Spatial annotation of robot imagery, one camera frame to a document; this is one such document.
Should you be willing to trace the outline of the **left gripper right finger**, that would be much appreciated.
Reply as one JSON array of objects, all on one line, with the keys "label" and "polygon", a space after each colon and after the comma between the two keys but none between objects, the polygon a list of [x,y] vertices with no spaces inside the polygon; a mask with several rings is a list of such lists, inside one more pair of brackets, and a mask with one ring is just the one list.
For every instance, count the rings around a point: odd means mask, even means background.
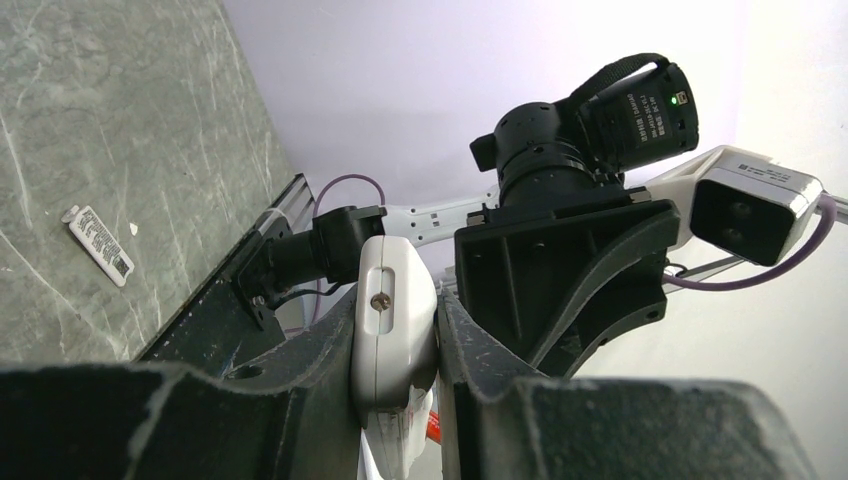
[{"label": "left gripper right finger", "polygon": [[813,479],[775,404],[740,382],[544,376],[438,300],[447,479]]}]

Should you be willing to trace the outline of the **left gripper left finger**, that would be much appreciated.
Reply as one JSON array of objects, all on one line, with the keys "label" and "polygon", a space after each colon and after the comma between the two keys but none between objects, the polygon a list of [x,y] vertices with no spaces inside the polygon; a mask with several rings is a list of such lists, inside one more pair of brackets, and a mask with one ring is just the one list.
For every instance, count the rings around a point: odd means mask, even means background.
[{"label": "left gripper left finger", "polygon": [[356,293],[217,379],[181,362],[5,366],[5,479],[353,479]]}]

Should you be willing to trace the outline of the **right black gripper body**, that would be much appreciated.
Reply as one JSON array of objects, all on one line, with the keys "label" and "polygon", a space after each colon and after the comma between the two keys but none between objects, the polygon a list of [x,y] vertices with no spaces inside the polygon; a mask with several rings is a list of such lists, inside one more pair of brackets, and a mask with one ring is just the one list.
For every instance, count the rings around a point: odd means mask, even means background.
[{"label": "right black gripper body", "polygon": [[623,232],[653,216],[653,199],[643,188],[612,180],[522,178],[499,183],[495,205],[466,215],[468,232],[547,229]]}]

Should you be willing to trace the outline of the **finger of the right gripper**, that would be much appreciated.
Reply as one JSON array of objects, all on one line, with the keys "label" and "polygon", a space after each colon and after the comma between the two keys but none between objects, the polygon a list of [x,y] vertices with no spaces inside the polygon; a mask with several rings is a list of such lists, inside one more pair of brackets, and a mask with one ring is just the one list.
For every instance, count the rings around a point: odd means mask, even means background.
[{"label": "finger of the right gripper", "polygon": [[527,364],[570,378],[599,347],[664,317],[679,225],[663,200],[466,227],[454,237],[460,302]]}]

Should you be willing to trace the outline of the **orange red AA battery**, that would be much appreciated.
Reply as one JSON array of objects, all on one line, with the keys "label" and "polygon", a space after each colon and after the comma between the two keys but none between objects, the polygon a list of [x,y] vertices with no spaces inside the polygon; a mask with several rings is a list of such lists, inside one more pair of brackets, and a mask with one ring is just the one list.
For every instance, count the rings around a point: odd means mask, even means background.
[{"label": "orange red AA battery", "polygon": [[426,437],[428,440],[437,445],[441,444],[441,428],[439,415],[435,411],[430,411],[427,419]]}]

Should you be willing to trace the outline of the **white remote control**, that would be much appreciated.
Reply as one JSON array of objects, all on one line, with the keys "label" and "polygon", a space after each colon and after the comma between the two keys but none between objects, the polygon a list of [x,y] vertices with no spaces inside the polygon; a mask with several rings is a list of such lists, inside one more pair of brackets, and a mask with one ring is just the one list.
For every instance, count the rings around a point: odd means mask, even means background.
[{"label": "white remote control", "polygon": [[351,394],[379,475],[405,479],[423,452],[438,372],[437,294],[411,242],[368,239],[361,251]]}]

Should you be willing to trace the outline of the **white battery cover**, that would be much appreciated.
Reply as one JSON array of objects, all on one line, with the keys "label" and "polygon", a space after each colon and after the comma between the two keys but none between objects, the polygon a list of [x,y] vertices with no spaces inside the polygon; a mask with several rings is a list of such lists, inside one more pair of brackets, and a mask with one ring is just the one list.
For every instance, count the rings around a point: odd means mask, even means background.
[{"label": "white battery cover", "polygon": [[61,221],[112,283],[123,288],[135,264],[92,207],[74,205]]}]

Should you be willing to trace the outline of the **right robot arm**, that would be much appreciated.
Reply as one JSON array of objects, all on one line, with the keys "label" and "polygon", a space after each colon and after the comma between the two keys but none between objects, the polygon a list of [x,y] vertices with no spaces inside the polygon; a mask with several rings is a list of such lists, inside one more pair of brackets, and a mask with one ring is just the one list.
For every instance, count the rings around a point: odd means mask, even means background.
[{"label": "right robot arm", "polygon": [[462,306],[531,367],[565,378],[598,347],[660,320],[680,213],[627,188],[625,174],[698,142],[689,82],[656,53],[506,113],[470,146],[478,168],[496,172],[499,195],[455,233]]}]

